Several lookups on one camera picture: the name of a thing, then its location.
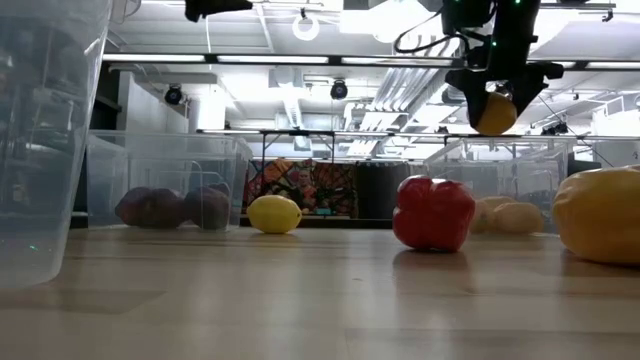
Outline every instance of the red bell pepper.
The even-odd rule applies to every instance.
[[[456,252],[467,237],[475,206],[461,183],[411,176],[398,187],[393,233],[417,250]]]

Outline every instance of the clear plastic bin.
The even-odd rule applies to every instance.
[[[110,11],[109,0],[2,2],[0,288],[60,269]]]
[[[91,131],[89,227],[238,227],[252,157],[233,137]]]
[[[454,141],[429,157],[423,171],[465,184],[474,198],[509,196],[542,211],[552,231],[551,206],[567,177],[574,139],[477,138]]]

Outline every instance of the wooden table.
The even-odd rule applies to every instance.
[[[74,231],[0,293],[7,360],[640,359],[640,272],[555,237],[406,251],[390,231]]]

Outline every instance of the security camera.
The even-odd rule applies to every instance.
[[[164,94],[164,101],[169,105],[179,105],[182,97],[182,86],[180,84],[172,84],[169,85],[169,90]]]
[[[347,97],[349,93],[349,89],[347,89],[347,84],[344,83],[344,80],[335,80],[333,82],[333,86],[331,87],[331,98],[333,100],[342,100]]]

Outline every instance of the wooden surface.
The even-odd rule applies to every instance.
[[[0,293],[7,360],[640,359],[640,273],[554,237],[405,251],[390,231],[74,231]]]

